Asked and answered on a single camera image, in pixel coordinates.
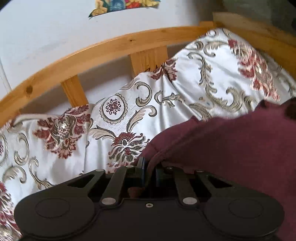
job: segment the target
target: wooden bed frame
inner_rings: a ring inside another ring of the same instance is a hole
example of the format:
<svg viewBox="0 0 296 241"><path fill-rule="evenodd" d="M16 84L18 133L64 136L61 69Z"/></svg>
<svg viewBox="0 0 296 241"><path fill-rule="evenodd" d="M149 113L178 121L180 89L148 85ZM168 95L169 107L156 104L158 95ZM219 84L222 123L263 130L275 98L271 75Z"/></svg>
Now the wooden bed frame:
<svg viewBox="0 0 296 241"><path fill-rule="evenodd" d="M0 125L20 114L30 101L58 84L62 85L70 104L85 105L88 100L77 74L111 60L129 55L133 75L154 70L168 59L167 46L191 42L208 30L226 27L266 51L296 79L296 38L275 27L250 21L231 13L214 13L214 22L199 26L162 28L123 35L94 44L70 54L38 71L0 101Z"/></svg>

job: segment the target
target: picture on wall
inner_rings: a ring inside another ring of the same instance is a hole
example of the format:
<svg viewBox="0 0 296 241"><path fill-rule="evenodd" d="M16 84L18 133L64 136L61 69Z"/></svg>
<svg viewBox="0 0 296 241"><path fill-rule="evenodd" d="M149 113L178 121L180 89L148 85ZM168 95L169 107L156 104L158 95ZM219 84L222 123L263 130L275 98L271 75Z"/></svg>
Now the picture on wall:
<svg viewBox="0 0 296 241"><path fill-rule="evenodd" d="M130 8L153 7L159 3L160 0L96 0L96 9L89 17Z"/></svg>

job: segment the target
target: round pad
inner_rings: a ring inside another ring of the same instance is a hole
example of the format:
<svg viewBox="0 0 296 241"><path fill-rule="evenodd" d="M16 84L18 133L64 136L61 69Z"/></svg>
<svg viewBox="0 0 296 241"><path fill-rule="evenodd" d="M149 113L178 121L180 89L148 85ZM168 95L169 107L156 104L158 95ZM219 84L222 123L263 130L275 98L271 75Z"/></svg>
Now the round pad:
<svg viewBox="0 0 296 241"><path fill-rule="evenodd" d="M229 211L239 218L256 218L263 212L262 205L251 199L237 199L229 203Z"/></svg>
<svg viewBox="0 0 296 241"><path fill-rule="evenodd" d="M70 210L70 203L61 198L48 198L36 205L36 212L44 218L58 218Z"/></svg>
<svg viewBox="0 0 296 241"><path fill-rule="evenodd" d="M283 207L269 196L250 198L212 197L204 213L220 231L241 238L274 233L284 220Z"/></svg>
<svg viewBox="0 0 296 241"><path fill-rule="evenodd" d="M23 233L57 238L76 233L92 220L94 204L87 196L79 196L77 188L59 190L60 197L51 193L30 195L16 206L15 220Z"/></svg>

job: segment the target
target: white wall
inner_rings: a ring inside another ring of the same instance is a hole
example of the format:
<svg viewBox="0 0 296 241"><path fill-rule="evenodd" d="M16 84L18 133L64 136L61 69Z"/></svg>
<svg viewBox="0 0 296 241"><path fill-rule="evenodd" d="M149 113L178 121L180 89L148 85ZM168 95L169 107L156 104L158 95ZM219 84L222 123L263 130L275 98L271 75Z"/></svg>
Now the white wall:
<svg viewBox="0 0 296 241"><path fill-rule="evenodd" d="M162 0L158 8L130 9L89 19L94 3L95 0L12 0L0 11L0 59L11 88L59 58L91 44L148 29L198 25L219 10L216 0ZM79 77L89 102L96 102L127 83L130 70L129 61L123 58L82 73ZM106 84L109 80L113 89ZM26 111L62 112L70 106L62 95L57 87Z"/></svg>

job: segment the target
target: bedsheet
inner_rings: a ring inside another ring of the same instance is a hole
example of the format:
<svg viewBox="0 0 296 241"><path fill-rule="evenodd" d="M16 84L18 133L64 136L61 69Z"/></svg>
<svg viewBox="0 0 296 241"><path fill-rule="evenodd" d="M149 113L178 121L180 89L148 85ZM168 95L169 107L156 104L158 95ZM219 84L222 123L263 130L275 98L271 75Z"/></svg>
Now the bedsheet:
<svg viewBox="0 0 296 241"><path fill-rule="evenodd" d="M129 165L157 134L192 116L236 118L263 99L295 96L295 81L272 58L214 29L96 104L21 115L0 131L0 241L21 236L13 210L32 193Z"/></svg>

